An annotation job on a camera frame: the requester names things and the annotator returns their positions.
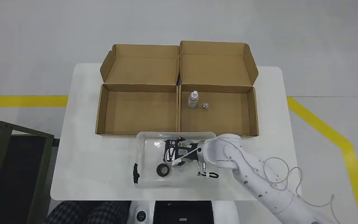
plaid pants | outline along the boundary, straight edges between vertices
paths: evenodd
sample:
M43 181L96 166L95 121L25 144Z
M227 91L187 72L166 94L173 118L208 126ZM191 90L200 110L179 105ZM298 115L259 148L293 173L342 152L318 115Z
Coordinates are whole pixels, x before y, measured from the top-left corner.
M65 201L56 206L45 224L126 224L131 201Z

bottle cap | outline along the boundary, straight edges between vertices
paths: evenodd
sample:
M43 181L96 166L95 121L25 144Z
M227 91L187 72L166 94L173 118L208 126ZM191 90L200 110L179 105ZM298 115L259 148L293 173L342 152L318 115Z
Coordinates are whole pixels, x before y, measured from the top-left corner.
M193 98L197 98L197 95L198 95L197 91L194 91L194 92L191 93L191 97L193 97Z

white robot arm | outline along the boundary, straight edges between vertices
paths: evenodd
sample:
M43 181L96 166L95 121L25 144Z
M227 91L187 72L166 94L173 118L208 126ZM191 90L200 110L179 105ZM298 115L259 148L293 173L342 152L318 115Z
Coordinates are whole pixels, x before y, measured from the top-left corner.
M222 134L215 139L206 140L202 145L202 156L205 162L218 168L233 170L235 179L282 223L334 223L312 210L301 198L288 190L285 183L272 183L280 182L279 176L266 166L264 161L242 149L240 136Z

black ring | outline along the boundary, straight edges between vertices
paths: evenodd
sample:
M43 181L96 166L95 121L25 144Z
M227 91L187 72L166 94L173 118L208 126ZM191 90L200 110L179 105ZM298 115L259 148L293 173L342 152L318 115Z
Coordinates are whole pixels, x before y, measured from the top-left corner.
M162 169L163 169L164 167L167 168L167 172L162 172ZM157 166L157 174L158 174L159 176L161 176L161 177L164 178L164 177L168 176L169 173L170 173L170 166L169 166L168 164L166 164L166 163L161 163L161 164L159 164L159 165Z

small metal part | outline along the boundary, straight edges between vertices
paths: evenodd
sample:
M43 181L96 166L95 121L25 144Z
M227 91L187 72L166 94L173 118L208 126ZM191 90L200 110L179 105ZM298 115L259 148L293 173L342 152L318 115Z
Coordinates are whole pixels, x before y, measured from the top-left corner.
M202 104L202 108L204 108L205 110L207 110L209 108L209 103L205 102Z
M202 163L202 171L203 173L206 173L206 162Z
M191 147L190 144L192 144L192 143L194 143L192 140L185 140L185 141L180 142L180 146Z

